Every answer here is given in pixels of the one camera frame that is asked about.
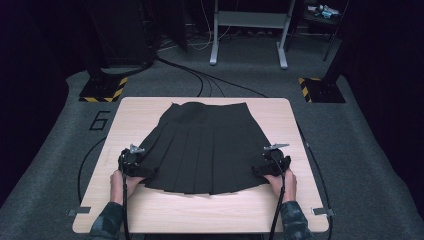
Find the wooden table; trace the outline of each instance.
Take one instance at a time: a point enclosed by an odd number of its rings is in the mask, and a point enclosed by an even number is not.
[[[81,206],[89,214],[77,214],[76,233],[88,233],[94,220],[109,201],[109,177],[117,169],[117,159],[131,143],[139,145],[157,125],[172,103],[189,101],[209,105],[246,102],[252,116],[273,143],[288,143],[282,148],[292,159],[297,176],[297,200],[313,232],[328,229],[324,215],[311,209],[322,202],[302,144],[290,103],[282,98],[124,98],[100,154]],[[128,201],[128,223],[132,233],[267,233],[270,231],[277,198],[269,184],[236,193],[184,195],[145,188],[139,185]],[[282,231],[281,219],[276,231]]]

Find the person's right hand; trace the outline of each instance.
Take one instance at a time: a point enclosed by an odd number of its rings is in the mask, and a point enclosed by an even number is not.
[[[271,184],[272,191],[274,194],[279,197],[281,192],[281,187],[283,186],[283,179],[281,176],[272,176],[272,175],[265,175],[264,176],[268,182]],[[283,203],[289,202],[289,201],[296,201],[296,187],[297,187],[297,180],[296,175],[293,174],[291,169],[287,169],[285,173],[285,184],[286,189],[283,196]]]
[[[140,183],[143,179],[144,178],[142,177],[126,176],[128,198],[133,194],[138,183]],[[110,201],[111,202],[116,202],[120,205],[123,204],[124,202],[123,184],[124,183],[122,179],[122,172],[119,170],[115,170],[113,174],[110,176]]]

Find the gray carpet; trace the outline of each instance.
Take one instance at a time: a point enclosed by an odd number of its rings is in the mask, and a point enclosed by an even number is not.
[[[203,51],[179,48],[159,51],[168,61],[249,87],[268,97],[287,98],[322,171],[334,216],[333,239],[424,239],[424,223],[416,212],[404,182],[394,173],[379,148],[343,77],[337,82],[346,104],[306,103],[299,77],[322,77],[327,62],[322,58],[326,42],[296,37],[287,53],[288,70],[279,68],[277,39],[233,39],[220,45],[218,64],[209,65],[211,46]],[[108,72],[125,72],[112,69]],[[69,96],[56,125],[20,182],[0,210],[0,239],[84,239],[72,231],[78,206],[77,176],[85,155],[107,136],[119,101],[127,96],[195,97],[200,81],[193,75],[160,62],[129,77],[122,96],[114,103],[84,103],[78,94],[88,80],[86,72],[67,79]],[[260,97],[255,93],[216,81],[226,97]],[[202,97],[222,97],[212,83],[204,83]],[[108,119],[104,130],[90,126],[99,111]],[[101,142],[88,155],[81,185],[84,193]],[[311,166],[324,199],[316,167]],[[317,234],[327,239],[328,232]]]

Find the metal clamp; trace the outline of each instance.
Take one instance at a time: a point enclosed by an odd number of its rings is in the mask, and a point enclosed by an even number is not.
[[[77,207],[76,209],[71,209],[68,212],[69,217],[75,217],[77,214],[88,214],[90,213],[91,207]]]
[[[274,144],[274,145],[271,145],[269,147],[264,147],[264,150],[269,151],[269,150],[274,150],[274,149],[287,147],[287,146],[290,146],[290,144],[287,144],[287,143],[286,144]]]
[[[326,215],[327,217],[332,217],[336,215],[336,213],[333,211],[333,209],[326,209],[326,208],[312,208],[312,213],[317,215]]]
[[[130,145],[130,153],[132,153],[132,154],[134,154],[134,153],[142,153],[144,151],[145,151],[144,148],[139,148],[139,147],[137,147],[137,146],[135,146],[135,145],[133,145],[131,143],[131,145]]]

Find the black curtain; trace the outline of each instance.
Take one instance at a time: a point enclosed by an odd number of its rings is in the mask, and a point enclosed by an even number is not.
[[[81,27],[93,58],[104,66],[83,1],[0,2],[1,204],[55,124],[68,95],[66,78],[86,69],[66,16]]]
[[[352,21],[345,29],[349,38],[344,40],[342,56],[332,63],[346,76],[376,140],[407,184],[422,217],[423,7],[420,1],[351,1]]]

